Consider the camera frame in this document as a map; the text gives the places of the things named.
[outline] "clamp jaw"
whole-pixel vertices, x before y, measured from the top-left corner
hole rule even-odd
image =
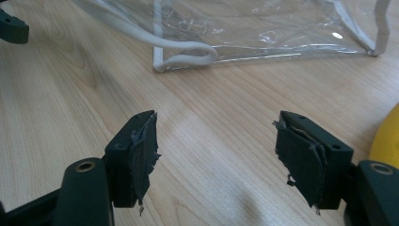
[[[157,153],[156,113],[133,116],[109,142],[105,156],[87,158],[67,167],[62,186],[15,210],[5,213],[0,202],[2,226],[114,225],[114,207],[140,204],[150,187]]]
[[[0,39],[14,44],[26,44],[28,38],[29,26],[0,9]]]
[[[353,150],[308,118],[281,111],[276,154],[309,206],[338,209],[346,201],[345,225],[399,225],[399,170],[366,160],[351,163]]]

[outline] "yellow object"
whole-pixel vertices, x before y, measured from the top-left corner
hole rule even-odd
[[[369,158],[399,169],[399,104],[380,125]]]

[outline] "table surface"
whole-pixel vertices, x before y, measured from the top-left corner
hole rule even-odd
[[[274,147],[281,110],[305,115],[366,159],[399,101],[399,24],[379,57],[265,60],[155,73],[152,47],[71,1],[4,5],[30,25],[26,45],[0,42],[0,200],[7,211],[61,185],[71,163],[102,157],[133,115],[158,112],[161,159],[146,207],[117,225],[343,225],[286,185]],[[399,18],[391,2],[389,19]]]

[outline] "clear plastic bag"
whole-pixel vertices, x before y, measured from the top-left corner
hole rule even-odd
[[[385,52],[390,0],[73,0],[154,46],[158,72],[260,57]]]

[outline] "white bag handle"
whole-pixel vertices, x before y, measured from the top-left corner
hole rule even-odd
[[[355,39],[357,39],[364,47],[370,50],[369,54],[372,56],[381,55],[387,49],[388,40],[390,37],[387,10],[388,6],[390,5],[390,1],[391,0],[376,0],[375,2],[374,14],[377,34],[375,41],[373,41],[349,16],[340,0],[326,0],[326,2],[332,3],[334,5],[335,10],[343,20],[343,24],[353,34]]]
[[[204,66],[212,64],[217,58],[217,52],[211,45],[198,41],[175,41],[158,37],[162,36],[162,28],[156,24],[154,25],[154,30],[155,34],[158,36],[145,31],[129,20],[126,16],[128,14],[125,12],[123,6],[114,5],[116,2],[115,0],[73,0],[73,2],[92,17],[118,29],[118,31],[125,35],[155,46],[153,67],[160,73],[163,72],[168,65]],[[159,10],[155,11],[155,17],[159,16],[157,12],[159,13]],[[159,47],[180,50],[201,50],[208,54],[206,56],[177,55],[164,61],[163,49]]]

